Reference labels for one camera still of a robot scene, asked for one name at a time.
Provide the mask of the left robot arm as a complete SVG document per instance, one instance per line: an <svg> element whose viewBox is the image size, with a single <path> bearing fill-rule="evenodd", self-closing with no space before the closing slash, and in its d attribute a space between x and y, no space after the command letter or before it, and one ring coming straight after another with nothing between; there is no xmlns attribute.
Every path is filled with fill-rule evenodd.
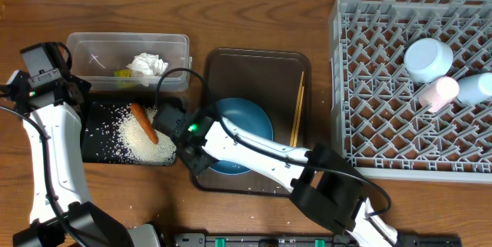
<svg viewBox="0 0 492 247"><path fill-rule="evenodd" d="M163 246L152 224L127 229L92 200L81 156L91 85L70 73L68 48L42 42L20 53L27 69L13 72L1 90L28 134L35 193L30 226L13 235L13 244L59 246L71 236L80 246Z"/></svg>

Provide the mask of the dark blue plate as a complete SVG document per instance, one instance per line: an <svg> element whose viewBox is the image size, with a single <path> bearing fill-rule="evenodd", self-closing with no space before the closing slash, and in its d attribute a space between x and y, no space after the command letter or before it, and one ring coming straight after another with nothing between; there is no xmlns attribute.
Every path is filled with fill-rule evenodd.
<svg viewBox="0 0 492 247"><path fill-rule="evenodd" d="M224 98L217 104L221 114L239 128L264 139L274 139L271 120L260 106L244 98ZM216 162L211 169L222 175L242 175L250 171L229 161Z"/></svg>

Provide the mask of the light blue cup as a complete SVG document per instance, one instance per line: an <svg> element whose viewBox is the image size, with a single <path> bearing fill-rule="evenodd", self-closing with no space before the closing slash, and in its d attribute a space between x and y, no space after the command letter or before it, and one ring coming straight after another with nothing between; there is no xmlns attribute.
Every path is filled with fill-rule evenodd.
<svg viewBox="0 0 492 247"><path fill-rule="evenodd" d="M476 105L488 100L492 95L491 77L491 72L485 72L461 78L458 81L460 91L457 100L466 105Z"/></svg>

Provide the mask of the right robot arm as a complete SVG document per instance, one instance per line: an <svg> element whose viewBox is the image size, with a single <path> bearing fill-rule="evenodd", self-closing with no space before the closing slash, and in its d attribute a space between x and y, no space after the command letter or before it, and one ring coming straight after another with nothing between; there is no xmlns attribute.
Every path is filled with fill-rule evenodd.
<svg viewBox="0 0 492 247"><path fill-rule="evenodd" d="M160 107L152 125L171 138L193 173L233 162L283 186L290 201L327 230L348 232L361 246L397 245L397 230L381 219L365 190L381 187L330 148L282 145L239 128L220 112L188 114L170 104Z"/></svg>

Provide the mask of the orange carrot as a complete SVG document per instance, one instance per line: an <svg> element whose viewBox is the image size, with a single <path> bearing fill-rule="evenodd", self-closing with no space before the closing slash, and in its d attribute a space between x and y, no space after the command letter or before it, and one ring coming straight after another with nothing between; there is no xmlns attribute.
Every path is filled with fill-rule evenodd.
<svg viewBox="0 0 492 247"><path fill-rule="evenodd" d="M151 140L152 143L158 144L158 135L154 128L152 127L152 124L147 117L147 114L143 107L139 105L138 103L131 103L130 105L130 110L132 115L135 117L137 120L138 124L141 126L147 137Z"/></svg>

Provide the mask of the yellow pandan cake wrapper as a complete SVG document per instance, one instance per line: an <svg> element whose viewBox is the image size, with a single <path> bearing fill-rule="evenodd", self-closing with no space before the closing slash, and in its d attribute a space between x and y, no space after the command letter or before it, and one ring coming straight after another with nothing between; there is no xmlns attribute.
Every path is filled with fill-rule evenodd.
<svg viewBox="0 0 492 247"><path fill-rule="evenodd" d="M131 69L122 69L114 72L116 88L132 88L135 86L131 80Z"/></svg>

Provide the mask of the light blue bowl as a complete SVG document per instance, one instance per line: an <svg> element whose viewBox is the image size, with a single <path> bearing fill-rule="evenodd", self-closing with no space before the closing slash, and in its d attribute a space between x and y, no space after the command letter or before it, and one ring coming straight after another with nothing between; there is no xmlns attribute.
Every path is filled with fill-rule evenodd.
<svg viewBox="0 0 492 247"><path fill-rule="evenodd" d="M445 76L453 63L449 45L433 38L422 38L404 54L404 66L414 82L430 83Z"/></svg>

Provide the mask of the white tissue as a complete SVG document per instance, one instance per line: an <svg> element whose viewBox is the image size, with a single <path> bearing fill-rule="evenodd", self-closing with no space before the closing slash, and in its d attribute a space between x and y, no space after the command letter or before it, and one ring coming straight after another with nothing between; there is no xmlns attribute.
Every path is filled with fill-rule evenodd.
<svg viewBox="0 0 492 247"><path fill-rule="evenodd" d="M136 55L127 68L131 70L131 77L137 78L143 86L148 87L155 78L159 79L165 73L168 63L159 58L159 55L144 52Z"/></svg>

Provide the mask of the white pink cup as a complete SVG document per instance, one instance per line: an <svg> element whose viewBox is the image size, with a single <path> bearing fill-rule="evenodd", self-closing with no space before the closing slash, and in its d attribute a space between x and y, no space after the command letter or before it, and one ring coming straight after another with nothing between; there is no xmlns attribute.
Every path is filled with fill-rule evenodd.
<svg viewBox="0 0 492 247"><path fill-rule="evenodd" d="M459 91L460 86L455 79L443 76L430 83L418 101L422 107L430 105L428 111L435 113L451 103Z"/></svg>

